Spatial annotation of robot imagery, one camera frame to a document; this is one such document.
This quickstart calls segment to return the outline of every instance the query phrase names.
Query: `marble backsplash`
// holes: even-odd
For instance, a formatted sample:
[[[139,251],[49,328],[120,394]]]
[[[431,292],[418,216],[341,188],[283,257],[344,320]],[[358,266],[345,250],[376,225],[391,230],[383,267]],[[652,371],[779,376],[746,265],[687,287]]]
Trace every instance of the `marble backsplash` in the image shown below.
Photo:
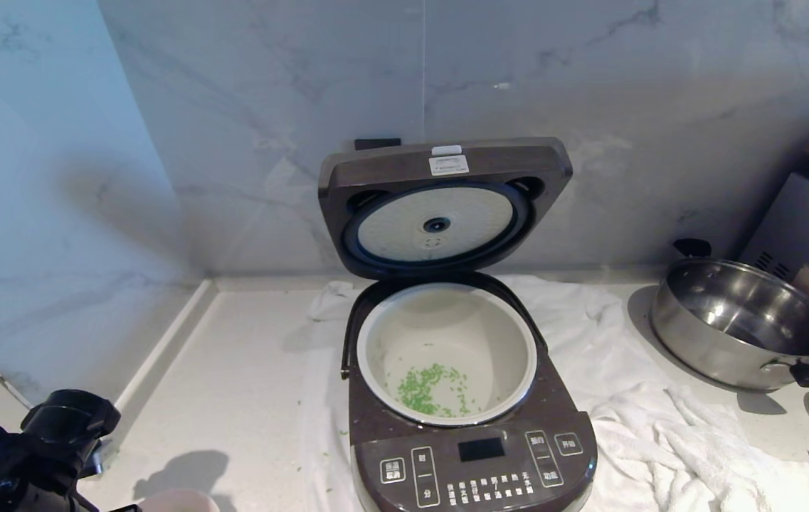
[[[90,2],[0,1],[0,373],[114,400],[199,283]]]
[[[333,272],[316,202],[356,137],[555,136],[576,177],[502,266],[729,254],[809,136],[809,0],[99,0],[219,274]]]

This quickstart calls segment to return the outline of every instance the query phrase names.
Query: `white countertop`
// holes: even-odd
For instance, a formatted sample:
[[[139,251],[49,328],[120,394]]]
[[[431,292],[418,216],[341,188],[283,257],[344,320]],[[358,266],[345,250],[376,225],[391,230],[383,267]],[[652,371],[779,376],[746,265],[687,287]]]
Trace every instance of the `white countertop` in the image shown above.
[[[704,381],[667,355],[645,317],[654,283],[596,285],[626,303],[629,330],[675,382],[698,398],[736,409],[749,441],[772,456],[806,460],[808,390],[789,385],[769,397],[742,395]],[[244,289],[244,285],[222,289]],[[210,493],[222,512],[302,510],[307,476],[300,471],[306,364],[306,312],[320,289],[269,279],[249,291],[220,292],[141,411],[114,464],[79,489],[114,509],[172,487]],[[339,361],[326,360],[328,366]]]

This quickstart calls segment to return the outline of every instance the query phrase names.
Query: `white inner pot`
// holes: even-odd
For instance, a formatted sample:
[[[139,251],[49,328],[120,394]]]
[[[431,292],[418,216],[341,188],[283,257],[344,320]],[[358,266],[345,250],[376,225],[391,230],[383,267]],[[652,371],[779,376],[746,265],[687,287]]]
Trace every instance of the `white inner pot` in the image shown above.
[[[359,331],[356,359],[388,407],[441,427],[509,411],[537,369],[534,335],[514,308],[449,282],[407,288],[377,305]]]

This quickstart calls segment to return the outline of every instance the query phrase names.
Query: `white towel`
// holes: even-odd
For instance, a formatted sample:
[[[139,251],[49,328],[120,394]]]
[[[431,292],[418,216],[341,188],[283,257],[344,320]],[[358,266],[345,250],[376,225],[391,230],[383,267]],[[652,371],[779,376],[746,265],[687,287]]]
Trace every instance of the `white towel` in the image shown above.
[[[584,512],[809,511],[809,466],[750,447],[729,408],[674,386],[626,331],[621,299],[602,289],[499,277],[521,298],[579,409],[589,411],[599,466]],[[310,307],[312,346],[300,439],[312,482],[307,510],[359,511],[349,463],[340,347],[358,294],[345,282]]]

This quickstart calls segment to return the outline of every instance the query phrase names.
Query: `open lid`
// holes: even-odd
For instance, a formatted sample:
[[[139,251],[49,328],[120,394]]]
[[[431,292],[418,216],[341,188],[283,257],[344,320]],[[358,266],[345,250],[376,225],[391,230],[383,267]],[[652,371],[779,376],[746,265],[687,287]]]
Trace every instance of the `open lid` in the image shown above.
[[[511,254],[571,177],[553,137],[366,149],[325,159],[319,204],[355,275],[475,271]]]

